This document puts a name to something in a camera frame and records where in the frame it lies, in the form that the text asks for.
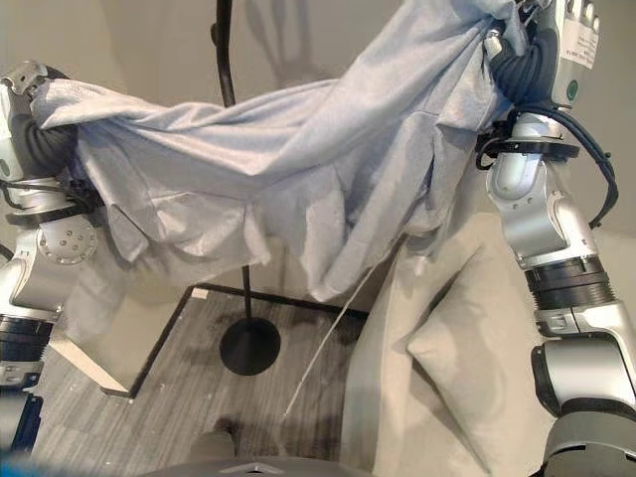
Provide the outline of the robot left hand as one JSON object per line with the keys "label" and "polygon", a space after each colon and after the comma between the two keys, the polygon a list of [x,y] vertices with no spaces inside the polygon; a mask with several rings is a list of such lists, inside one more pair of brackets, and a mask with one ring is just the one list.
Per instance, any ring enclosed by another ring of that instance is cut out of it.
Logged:
{"label": "robot left hand", "polygon": [[42,129],[31,110],[36,93],[67,76],[36,61],[25,61],[1,78],[1,179],[19,182],[55,177],[74,158],[74,125]]}

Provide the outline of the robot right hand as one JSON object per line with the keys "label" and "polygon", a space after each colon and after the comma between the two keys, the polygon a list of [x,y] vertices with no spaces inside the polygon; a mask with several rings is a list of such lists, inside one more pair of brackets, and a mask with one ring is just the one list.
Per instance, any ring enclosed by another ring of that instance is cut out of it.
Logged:
{"label": "robot right hand", "polygon": [[518,17],[528,41],[522,54],[504,38],[502,21],[493,22],[484,40],[496,86],[515,105],[572,108],[593,69],[599,43],[594,3],[520,1]]}

